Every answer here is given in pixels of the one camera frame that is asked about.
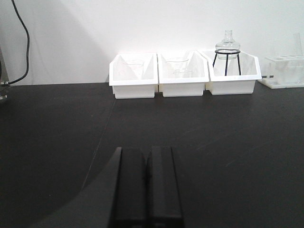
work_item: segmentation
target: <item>black table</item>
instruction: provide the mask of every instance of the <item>black table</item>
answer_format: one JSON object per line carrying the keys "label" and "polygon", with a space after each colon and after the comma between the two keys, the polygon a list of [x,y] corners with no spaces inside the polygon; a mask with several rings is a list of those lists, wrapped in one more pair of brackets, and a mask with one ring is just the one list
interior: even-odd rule
{"label": "black table", "polygon": [[0,105],[0,227],[28,227],[94,181],[117,146],[172,146],[185,215],[303,227],[304,90],[115,100],[108,84],[15,86]]}

